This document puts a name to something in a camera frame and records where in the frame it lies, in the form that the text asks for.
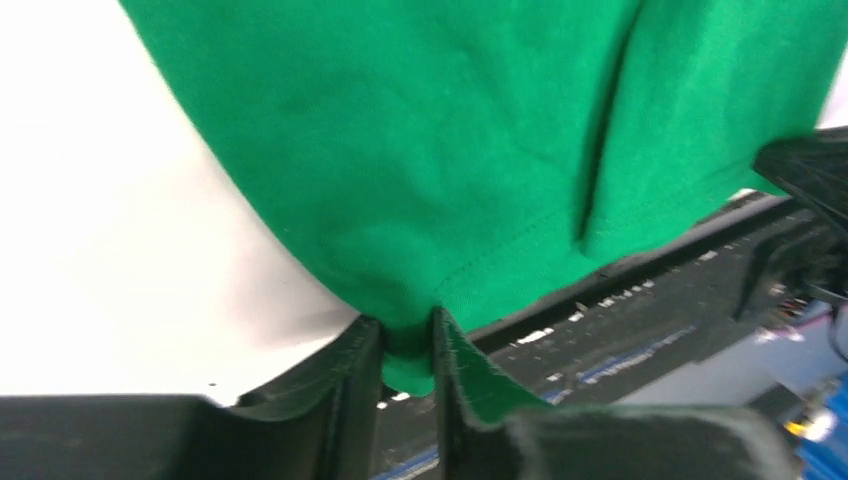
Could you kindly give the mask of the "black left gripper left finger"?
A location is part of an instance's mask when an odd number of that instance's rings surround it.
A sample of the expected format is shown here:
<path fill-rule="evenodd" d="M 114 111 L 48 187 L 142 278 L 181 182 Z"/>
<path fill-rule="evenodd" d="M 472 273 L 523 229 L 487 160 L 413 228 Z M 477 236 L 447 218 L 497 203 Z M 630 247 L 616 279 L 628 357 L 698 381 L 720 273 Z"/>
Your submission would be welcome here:
<path fill-rule="evenodd" d="M 381 387 L 367 317 L 222 407 L 198 395 L 1 401 L 5 479 L 364 479 Z"/>

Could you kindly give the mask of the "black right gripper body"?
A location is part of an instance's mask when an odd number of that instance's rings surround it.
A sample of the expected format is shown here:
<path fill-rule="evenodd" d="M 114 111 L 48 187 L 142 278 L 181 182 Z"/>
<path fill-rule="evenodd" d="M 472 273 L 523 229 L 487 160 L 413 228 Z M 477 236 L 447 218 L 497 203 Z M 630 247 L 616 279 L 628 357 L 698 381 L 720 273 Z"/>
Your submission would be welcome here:
<path fill-rule="evenodd" d="M 819 300 L 831 308 L 829 346 L 845 361 L 837 334 L 847 304 L 847 128 L 774 141 L 753 169 L 812 218 L 755 247 L 731 317 L 752 321 L 791 298 Z"/>

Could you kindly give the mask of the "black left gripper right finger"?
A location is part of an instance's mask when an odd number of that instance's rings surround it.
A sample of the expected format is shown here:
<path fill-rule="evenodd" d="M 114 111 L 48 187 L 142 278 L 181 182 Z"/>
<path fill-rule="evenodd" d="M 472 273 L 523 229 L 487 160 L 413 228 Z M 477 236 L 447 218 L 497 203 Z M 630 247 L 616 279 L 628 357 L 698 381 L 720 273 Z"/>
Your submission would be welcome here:
<path fill-rule="evenodd" d="M 445 479 L 794 479 L 777 427 L 745 407 L 556 406 L 492 364 L 451 314 L 431 316 Z"/>

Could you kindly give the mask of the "green t-shirt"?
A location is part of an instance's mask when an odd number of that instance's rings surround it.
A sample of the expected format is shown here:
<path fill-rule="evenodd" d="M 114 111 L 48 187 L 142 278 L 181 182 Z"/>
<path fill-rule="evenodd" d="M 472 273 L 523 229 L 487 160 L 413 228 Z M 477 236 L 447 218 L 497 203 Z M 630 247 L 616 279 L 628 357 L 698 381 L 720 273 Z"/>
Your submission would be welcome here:
<path fill-rule="evenodd" d="M 843 1 L 126 1 L 174 97 L 324 286 L 434 387 L 465 330 L 662 246 L 812 131 Z"/>

